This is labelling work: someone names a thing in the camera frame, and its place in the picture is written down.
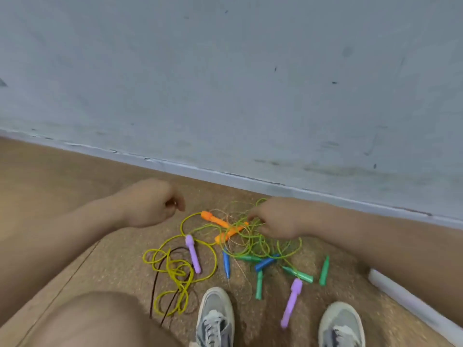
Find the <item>person's left hand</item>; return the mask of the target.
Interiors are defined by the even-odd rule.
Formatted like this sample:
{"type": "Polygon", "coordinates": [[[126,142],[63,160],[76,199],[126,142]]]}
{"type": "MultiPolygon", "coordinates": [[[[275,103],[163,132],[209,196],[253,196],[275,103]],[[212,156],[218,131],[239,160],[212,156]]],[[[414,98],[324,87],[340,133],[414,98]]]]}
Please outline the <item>person's left hand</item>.
{"type": "Polygon", "coordinates": [[[147,179],[117,192],[113,197],[121,227],[149,227],[168,220],[163,215],[163,196],[168,191],[179,189],[168,181],[147,179]]]}

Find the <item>person's right forearm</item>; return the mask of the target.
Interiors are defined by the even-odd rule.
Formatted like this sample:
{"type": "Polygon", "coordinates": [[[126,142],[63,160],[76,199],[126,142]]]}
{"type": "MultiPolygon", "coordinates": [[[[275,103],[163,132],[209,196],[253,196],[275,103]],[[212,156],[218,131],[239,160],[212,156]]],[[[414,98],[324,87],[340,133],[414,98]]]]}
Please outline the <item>person's right forearm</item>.
{"type": "Polygon", "coordinates": [[[463,230],[308,202],[304,230],[358,257],[463,327],[463,230]]]}

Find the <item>white plastic pipe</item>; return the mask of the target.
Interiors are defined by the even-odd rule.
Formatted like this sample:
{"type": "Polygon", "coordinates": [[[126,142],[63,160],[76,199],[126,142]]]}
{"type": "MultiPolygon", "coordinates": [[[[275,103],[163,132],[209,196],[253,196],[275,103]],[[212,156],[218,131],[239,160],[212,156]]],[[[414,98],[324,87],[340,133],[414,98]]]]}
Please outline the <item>white plastic pipe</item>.
{"type": "Polygon", "coordinates": [[[399,305],[418,317],[421,321],[443,336],[455,347],[463,347],[463,328],[441,315],[424,301],[414,296],[390,278],[371,269],[368,280],[399,305]]]}

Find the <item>person's grey sneaker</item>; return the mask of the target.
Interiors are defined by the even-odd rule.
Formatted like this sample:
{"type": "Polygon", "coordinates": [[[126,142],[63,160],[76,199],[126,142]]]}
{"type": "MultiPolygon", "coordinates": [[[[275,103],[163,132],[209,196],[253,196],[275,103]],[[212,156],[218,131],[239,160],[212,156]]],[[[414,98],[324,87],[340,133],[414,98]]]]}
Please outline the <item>person's grey sneaker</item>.
{"type": "Polygon", "coordinates": [[[211,287],[202,297],[195,330],[195,342],[190,347],[233,347],[235,316],[227,292],[211,287]]]}
{"type": "Polygon", "coordinates": [[[365,333],[357,311],[344,302],[325,310],[318,329],[319,347],[366,347],[365,333]]]}

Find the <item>person's left grey sneaker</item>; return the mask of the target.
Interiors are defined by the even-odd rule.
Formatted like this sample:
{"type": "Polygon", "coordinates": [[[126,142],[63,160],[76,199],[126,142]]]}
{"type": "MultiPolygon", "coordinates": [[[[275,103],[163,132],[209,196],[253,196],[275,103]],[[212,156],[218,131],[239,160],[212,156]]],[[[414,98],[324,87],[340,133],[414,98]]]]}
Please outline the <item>person's left grey sneaker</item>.
{"type": "Polygon", "coordinates": [[[227,292],[211,287],[202,297],[195,330],[195,342],[190,347],[233,347],[235,316],[227,292]]]}

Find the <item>person's right hand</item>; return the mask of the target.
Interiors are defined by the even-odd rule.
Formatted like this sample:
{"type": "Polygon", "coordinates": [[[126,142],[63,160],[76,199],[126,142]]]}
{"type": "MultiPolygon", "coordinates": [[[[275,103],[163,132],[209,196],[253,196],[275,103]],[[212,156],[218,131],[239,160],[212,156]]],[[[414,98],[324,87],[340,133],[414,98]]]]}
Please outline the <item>person's right hand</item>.
{"type": "Polygon", "coordinates": [[[278,240],[292,240],[313,234],[314,202],[297,198],[272,197],[270,202],[270,235],[278,240]]]}

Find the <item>person's left forearm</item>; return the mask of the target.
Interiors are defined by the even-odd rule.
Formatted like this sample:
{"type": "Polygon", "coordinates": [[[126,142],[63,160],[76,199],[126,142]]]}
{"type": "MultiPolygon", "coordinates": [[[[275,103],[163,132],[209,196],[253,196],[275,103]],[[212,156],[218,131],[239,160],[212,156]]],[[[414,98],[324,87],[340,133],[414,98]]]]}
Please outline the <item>person's left forearm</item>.
{"type": "Polygon", "coordinates": [[[0,327],[105,235],[119,228],[115,196],[101,198],[0,241],[0,327]]]}

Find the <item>person's left leg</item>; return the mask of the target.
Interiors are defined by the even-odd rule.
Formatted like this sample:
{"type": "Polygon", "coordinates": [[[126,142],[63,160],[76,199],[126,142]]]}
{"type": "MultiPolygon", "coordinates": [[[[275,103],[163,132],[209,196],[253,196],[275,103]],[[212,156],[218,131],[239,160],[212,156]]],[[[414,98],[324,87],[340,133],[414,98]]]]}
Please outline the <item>person's left leg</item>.
{"type": "Polygon", "coordinates": [[[149,319],[140,301],[121,292],[89,292],[39,323],[24,347],[183,347],[149,319]]]}

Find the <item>person's right grey sneaker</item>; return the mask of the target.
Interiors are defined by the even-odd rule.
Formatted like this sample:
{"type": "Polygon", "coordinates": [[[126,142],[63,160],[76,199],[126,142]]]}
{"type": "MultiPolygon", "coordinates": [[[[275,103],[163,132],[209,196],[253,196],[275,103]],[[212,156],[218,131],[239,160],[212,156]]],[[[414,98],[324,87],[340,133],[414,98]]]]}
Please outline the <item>person's right grey sneaker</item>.
{"type": "Polygon", "coordinates": [[[325,310],[318,329],[319,347],[366,347],[365,333],[357,311],[344,302],[325,310]]]}

